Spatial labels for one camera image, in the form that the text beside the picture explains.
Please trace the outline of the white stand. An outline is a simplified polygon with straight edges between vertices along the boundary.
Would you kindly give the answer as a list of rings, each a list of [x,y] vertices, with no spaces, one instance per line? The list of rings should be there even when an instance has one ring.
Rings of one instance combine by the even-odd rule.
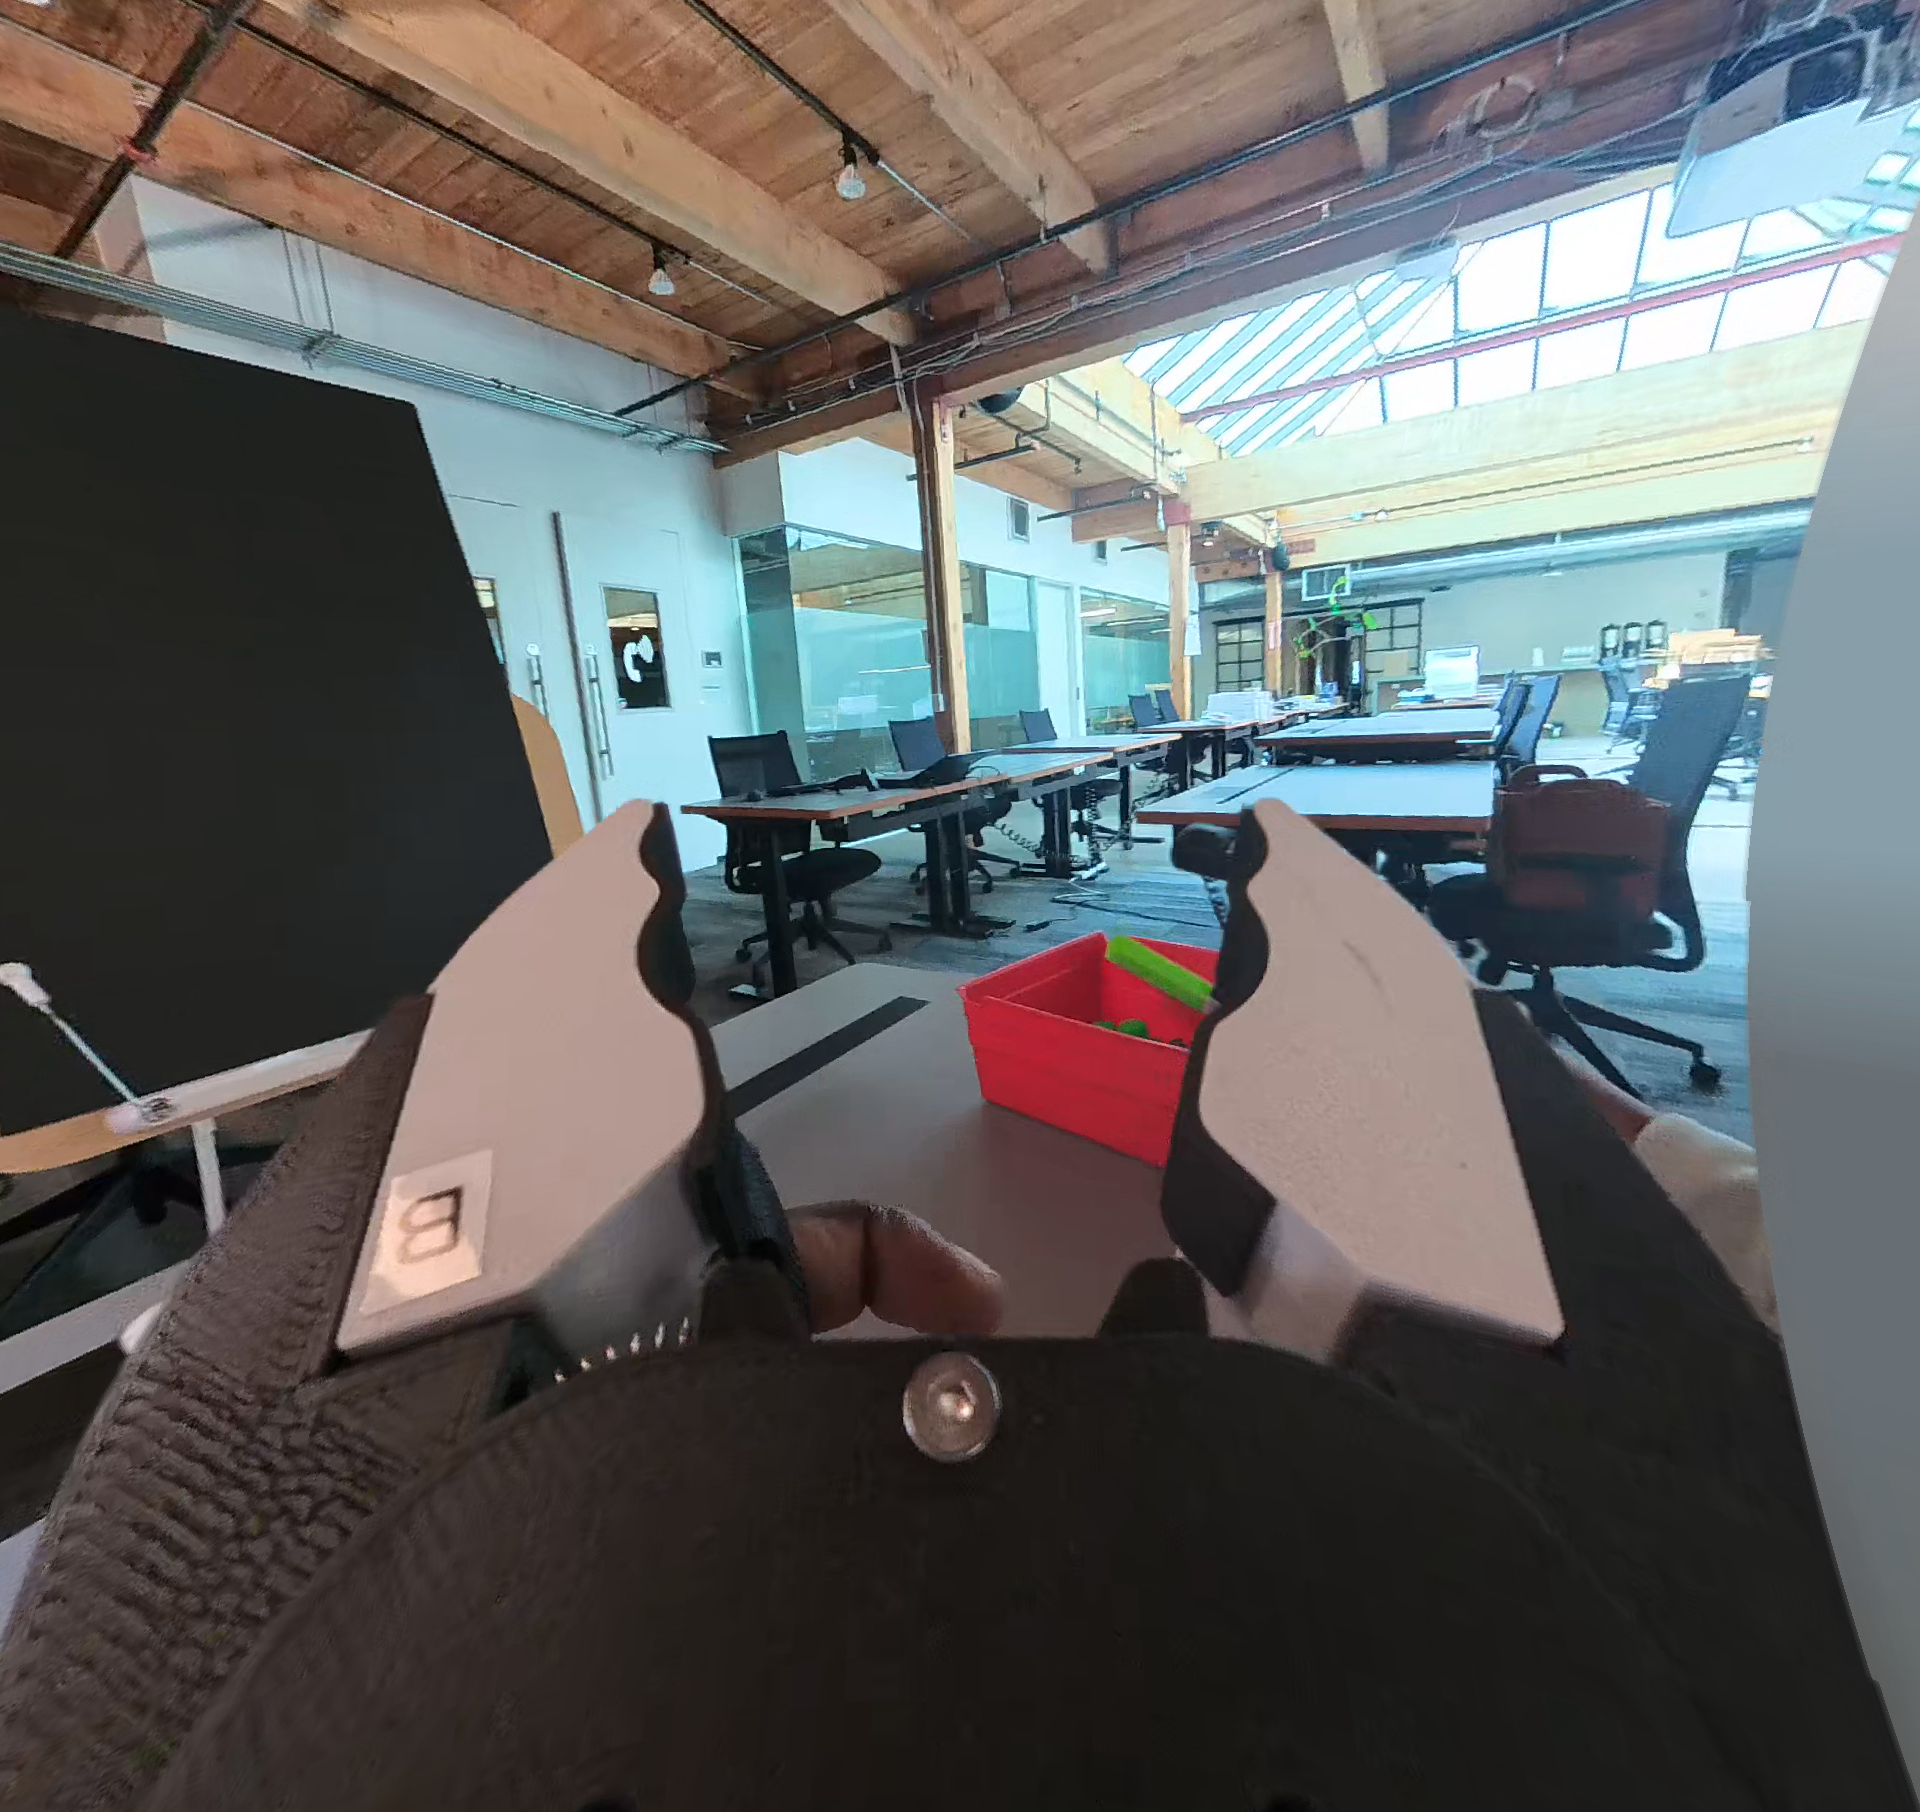
[[[3,1220],[2,1393],[117,1354],[228,1221],[215,1121],[122,1143]]]

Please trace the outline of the black office chair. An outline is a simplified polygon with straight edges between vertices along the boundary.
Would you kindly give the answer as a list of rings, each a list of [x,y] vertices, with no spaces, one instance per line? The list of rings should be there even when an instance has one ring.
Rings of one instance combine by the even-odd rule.
[[[829,780],[803,780],[785,731],[737,738],[709,738],[708,754],[724,800],[763,800],[793,797],[829,792],[875,792],[877,779],[865,769],[843,772]],[[781,891],[774,896],[781,903],[782,937],[771,934],[771,917],[763,919],[766,930],[745,936],[735,949],[735,961],[748,967],[746,982],[733,985],[733,996],[742,1000],[768,1000],[775,996],[771,984],[771,961],[775,956],[793,958],[793,936],[801,936],[807,949],[827,948],[841,961],[854,962],[852,949],[841,934],[871,936],[877,953],[892,953],[892,936],[884,927],[843,921],[832,900],[875,877],[880,861],[870,849],[857,849],[841,844],[814,844],[812,823],[782,823],[769,826],[762,838],[753,838],[746,825],[726,823],[726,852],[721,865],[724,885],[737,896],[756,896],[760,901],[771,898],[771,874],[781,879]]]
[[[1506,911],[1488,877],[1486,848],[1479,872],[1446,879],[1428,894],[1428,921],[1463,956],[1475,958],[1475,979],[1495,985],[1508,976],[1523,976],[1517,997],[1536,1029],[1563,1039],[1575,1057],[1628,1094],[1634,1085],[1596,1044],[1593,1032],[1683,1055],[1694,1090],[1716,1092],[1722,1076],[1703,1044],[1575,997],[1565,992],[1561,977],[1579,968],[1686,976],[1700,967],[1705,937],[1691,874],[1692,823],[1740,724],[1748,683],[1746,670],[1677,679],[1660,695],[1635,766],[1623,776],[1589,774],[1632,784],[1667,804],[1667,865],[1658,903],[1648,919]]]
[[[899,770],[925,769],[928,763],[950,754],[942,746],[938,722],[932,719],[887,721],[889,738],[899,763]],[[968,870],[975,872],[985,891],[992,890],[992,868],[1017,874],[1021,861],[992,853],[985,848],[987,829],[996,826],[1012,811],[1009,800],[996,800],[985,807],[966,812],[958,820]]]
[[[1021,709],[1021,729],[1024,743],[1057,743],[1055,724],[1046,707]],[[1068,835],[1085,840],[1091,853],[1103,853],[1106,844],[1118,841],[1118,826],[1102,816],[1102,805],[1118,800],[1121,788],[1122,779],[1117,772],[1102,774],[1068,790],[1063,797]]]

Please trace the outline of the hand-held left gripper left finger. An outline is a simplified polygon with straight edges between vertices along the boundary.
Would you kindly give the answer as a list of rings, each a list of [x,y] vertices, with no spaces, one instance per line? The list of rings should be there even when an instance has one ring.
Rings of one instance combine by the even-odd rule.
[[[636,800],[447,961],[333,1347],[526,1319],[563,1368],[667,1344],[751,1251],[751,1160],[689,1007],[669,807]]]

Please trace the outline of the white door with window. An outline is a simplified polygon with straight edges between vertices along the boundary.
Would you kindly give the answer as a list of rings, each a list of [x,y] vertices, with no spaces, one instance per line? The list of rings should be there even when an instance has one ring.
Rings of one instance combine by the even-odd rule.
[[[679,536],[561,511],[556,557],[597,816],[636,797],[698,797],[708,747]]]

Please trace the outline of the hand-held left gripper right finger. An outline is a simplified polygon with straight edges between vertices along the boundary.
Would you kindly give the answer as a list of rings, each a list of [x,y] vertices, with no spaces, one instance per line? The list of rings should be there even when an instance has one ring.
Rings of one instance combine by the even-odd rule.
[[[1475,996],[1372,870],[1277,800],[1189,823],[1226,903],[1161,1180],[1213,1332],[1329,1364],[1411,1312],[1549,1349],[1565,1316]]]

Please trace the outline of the black panel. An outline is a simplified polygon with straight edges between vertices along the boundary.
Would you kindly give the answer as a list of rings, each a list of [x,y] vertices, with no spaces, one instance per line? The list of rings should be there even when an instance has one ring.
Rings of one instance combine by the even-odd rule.
[[[136,1094],[366,1032],[551,859],[413,405],[3,311],[2,958]]]

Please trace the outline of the glass partition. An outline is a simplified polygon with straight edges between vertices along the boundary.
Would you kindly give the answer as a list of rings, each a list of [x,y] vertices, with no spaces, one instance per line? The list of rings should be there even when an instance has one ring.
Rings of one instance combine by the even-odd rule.
[[[815,780],[897,772],[892,724],[932,719],[923,555],[797,526],[735,553],[758,729]],[[960,582],[972,746],[1021,743],[1043,692],[1037,584],[972,561]]]

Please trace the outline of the person's left hand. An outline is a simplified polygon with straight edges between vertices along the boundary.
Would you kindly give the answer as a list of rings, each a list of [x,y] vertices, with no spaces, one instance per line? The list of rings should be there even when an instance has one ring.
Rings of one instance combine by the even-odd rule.
[[[875,1317],[925,1339],[991,1339],[1004,1316],[999,1276],[915,1215],[829,1201],[786,1215],[812,1332]]]

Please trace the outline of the wooden post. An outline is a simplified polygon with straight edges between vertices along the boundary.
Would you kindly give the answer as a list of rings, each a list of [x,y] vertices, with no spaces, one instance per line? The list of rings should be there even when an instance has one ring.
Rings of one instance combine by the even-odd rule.
[[[972,719],[956,532],[953,415],[931,383],[915,381],[907,388],[907,420],[923,530],[931,705],[942,746],[960,754],[972,747]]]

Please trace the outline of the red plastic bin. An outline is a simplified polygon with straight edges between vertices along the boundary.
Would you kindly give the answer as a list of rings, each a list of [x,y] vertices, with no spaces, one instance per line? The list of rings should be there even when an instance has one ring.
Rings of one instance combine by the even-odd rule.
[[[1161,1169],[1187,1051],[1091,1020],[1141,1017],[1191,1039],[1202,1014],[1110,964],[1106,937],[1079,936],[960,985],[975,1073],[989,1105]]]

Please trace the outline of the ceiling projector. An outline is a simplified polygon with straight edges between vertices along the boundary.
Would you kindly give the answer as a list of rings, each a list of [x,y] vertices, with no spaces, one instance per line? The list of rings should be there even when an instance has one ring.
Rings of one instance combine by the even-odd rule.
[[[1916,185],[1916,13],[1893,0],[1777,32],[1709,72],[1669,185],[1692,238],[1819,200]]]

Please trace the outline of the person's right forearm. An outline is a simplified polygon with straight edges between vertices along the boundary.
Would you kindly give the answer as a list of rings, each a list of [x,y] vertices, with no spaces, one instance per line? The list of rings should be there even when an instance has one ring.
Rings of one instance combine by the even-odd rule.
[[[1645,1105],[1577,1057],[1563,1057],[1563,1064],[1777,1337],[1782,1325],[1752,1146],[1686,1114]]]

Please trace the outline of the green plastic bar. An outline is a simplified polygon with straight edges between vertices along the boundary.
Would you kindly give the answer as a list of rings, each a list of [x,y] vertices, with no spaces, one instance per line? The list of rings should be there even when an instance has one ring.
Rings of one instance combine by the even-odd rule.
[[[1107,936],[1106,961],[1187,1010],[1208,1012],[1214,1007],[1211,979],[1140,937]]]

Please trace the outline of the brown leather bag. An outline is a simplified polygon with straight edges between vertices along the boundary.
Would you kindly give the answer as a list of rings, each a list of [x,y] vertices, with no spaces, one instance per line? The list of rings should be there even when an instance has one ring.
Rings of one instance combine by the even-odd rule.
[[[1520,766],[1495,792],[1486,870],[1513,912],[1648,919],[1667,865],[1669,811],[1615,779]]]

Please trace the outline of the wooden-edged desk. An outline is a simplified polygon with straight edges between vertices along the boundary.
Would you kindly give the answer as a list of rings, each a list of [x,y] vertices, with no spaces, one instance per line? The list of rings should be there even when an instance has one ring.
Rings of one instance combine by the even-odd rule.
[[[1130,801],[1134,770],[1160,739],[1145,738],[1136,743],[1122,743],[1117,735],[1094,739],[1091,743],[1037,743],[1009,750],[979,754],[972,766],[972,779],[966,784],[948,788],[944,792],[829,792],[793,797],[763,800],[724,800],[718,796],[697,800],[681,807],[681,819],[701,819],[724,831],[726,823],[737,820],[748,826],[758,840],[769,826],[782,823],[812,823],[814,844],[841,844],[863,849],[875,840],[887,840],[902,834],[920,838],[923,870],[923,908],[906,919],[891,921],[884,927],[891,936],[899,931],[923,931],[926,936],[987,939],[1012,927],[1009,919],[980,912],[972,906],[972,872],[968,870],[966,852],[956,831],[962,815],[985,807],[996,800],[1009,800],[1013,805],[1031,804],[1041,812],[1043,835],[1021,861],[1016,879],[1043,879],[1055,888],[1074,881],[1087,881],[1102,870],[1102,862],[1088,852],[1085,840],[1068,835],[1063,797],[1068,790],[1079,788],[1102,774],[1122,779],[1118,801],[1118,840],[1127,841],[1132,825]],[[781,879],[771,874],[771,894],[781,891]],[[771,917],[771,934],[782,937],[781,903],[768,898],[740,896],[756,903],[760,927],[739,936],[756,936],[766,930],[763,919]],[[801,936],[793,936],[793,958],[775,956],[771,961],[771,984],[781,997],[798,984],[797,949],[805,948]]]
[[[1230,826],[1242,811],[1277,800],[1411,888],[1430,865],[1482,861],[1497,790],[1488,763],[1249,766],[1141,804],[1136,820],[1169,831]]]
[[[1483,763],[1500,741],[1500,709],[1412,705],[1362,719],[1274,724],[1251,741],[1270,764],[1452,764]]]

